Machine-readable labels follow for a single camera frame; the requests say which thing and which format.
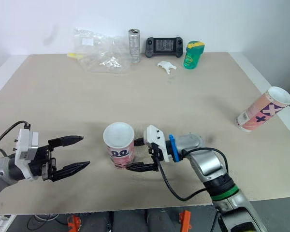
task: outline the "silver can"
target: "silver can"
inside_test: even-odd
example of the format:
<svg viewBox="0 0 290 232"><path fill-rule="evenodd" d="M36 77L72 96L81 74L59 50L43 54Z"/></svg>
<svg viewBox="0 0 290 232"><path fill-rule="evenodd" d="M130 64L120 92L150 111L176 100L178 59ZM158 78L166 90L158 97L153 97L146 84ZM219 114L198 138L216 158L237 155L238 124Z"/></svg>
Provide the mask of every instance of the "silver can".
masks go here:
<svg viewBox="0 0 290 232"><path fill-rule="evenodd" d="M140 30L129 30L129 48L132 57L132 63L140 62Z"/></svg>

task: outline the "blue gripper part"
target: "blue gripper part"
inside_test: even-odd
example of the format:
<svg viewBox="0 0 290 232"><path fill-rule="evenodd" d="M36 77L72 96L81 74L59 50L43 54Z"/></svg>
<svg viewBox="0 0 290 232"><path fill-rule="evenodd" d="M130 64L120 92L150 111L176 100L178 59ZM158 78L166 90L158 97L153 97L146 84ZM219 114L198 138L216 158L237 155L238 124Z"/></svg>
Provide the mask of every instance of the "blue gripper part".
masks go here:
<svg viewBox="0 0 290 232"><path fill-rule="evenodd" d="M179 162L179 156L178 156L178 152L176 149L176 145L175 145L175 139L174 136L172 134L169 135L169 139L172 145L172 151L174 153L174 158L175 158L175 163Z"/></svg>

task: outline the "cup rim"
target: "cup rim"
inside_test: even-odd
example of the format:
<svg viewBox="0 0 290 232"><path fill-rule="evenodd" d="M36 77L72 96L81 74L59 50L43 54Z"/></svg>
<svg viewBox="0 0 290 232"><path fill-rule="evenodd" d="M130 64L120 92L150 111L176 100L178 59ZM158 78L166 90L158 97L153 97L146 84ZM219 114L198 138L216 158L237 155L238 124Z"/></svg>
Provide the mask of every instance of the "cup rim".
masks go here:
<svg viewBox="0 0 290 232"><path fill-rule="evenodd" d="M283 88L272 86L268 89L268 93L275 101L290 105L290 94Z"/></svg>
<svg viewBox="0 0 290 232"><path fill-rule="evenodd" d="M128 126L129 129L132 130L132 138L130 139L129 143L126 144L125 146L121 146L121 147L118 147L118 146L111 146L111 145L109 145L109 144L106 142L106 140L105 140L105 132L107 131L108 128L110 128L111 126L114 126L115 124L124 124L124 125ZM105 128L104 132L103 132L103 140L104 140L105 144L106 144L107 146L111 147L111 148L114 148L114 149L122 149L122 148L126 148L126 147L128 147L128 146L132 143L132 141L134 140L134 136L135 136L135 134L134 134L134 129L133 129L133 127L132 127L131 125L129 125L128 123L125 123L125 122L114 122L114 123L108 125L108 126Z"/></svg>

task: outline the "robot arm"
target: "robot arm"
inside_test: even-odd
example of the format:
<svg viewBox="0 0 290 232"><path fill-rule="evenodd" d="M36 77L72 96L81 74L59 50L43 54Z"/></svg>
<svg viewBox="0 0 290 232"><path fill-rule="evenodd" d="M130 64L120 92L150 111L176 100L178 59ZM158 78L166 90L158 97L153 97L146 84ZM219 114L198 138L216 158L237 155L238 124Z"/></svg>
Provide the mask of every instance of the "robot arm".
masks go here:
<svg viewBox="0 0 290 232"><path fill-rule="evenodd" d="M72 145L82 139L81 136L65 136L38 147L38 133L31 132L29 128L20 129L15 140L15 154L0 158L0 192L22 179L34 181L41 176L43 180L58 181L84 169L90 161L73 163L57 170L56 159L52 157L55 147Z"/></svg>
<svg viewBox="0 0 290 232"><path fill-rule="evenodd" d="M144 132L144 142L150 147L154 163L132 164L128 170L136 172L158 171L158 162L165 157L179 162L187 158L199 179L210 194L213 205L221 213L218 221L222 231L267 232L261 218L242 191L233 182L213 148L204 148L203 140L197 134L186 134L165 141L161 130L150 125Z"/></svg>

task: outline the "green container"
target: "green container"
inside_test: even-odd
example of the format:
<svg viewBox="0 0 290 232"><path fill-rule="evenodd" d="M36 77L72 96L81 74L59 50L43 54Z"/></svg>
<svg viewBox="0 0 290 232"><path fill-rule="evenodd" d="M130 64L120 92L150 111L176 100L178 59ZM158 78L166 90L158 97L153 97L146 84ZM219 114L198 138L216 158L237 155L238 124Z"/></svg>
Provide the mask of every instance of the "green container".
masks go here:
<svg viewBox="0 0 290 232"><path fill-rule="evenodd" d="M184 66L186 69L197 67L200 56L204 51L205 44L199 41L190 41L186 48Z"/></svg>

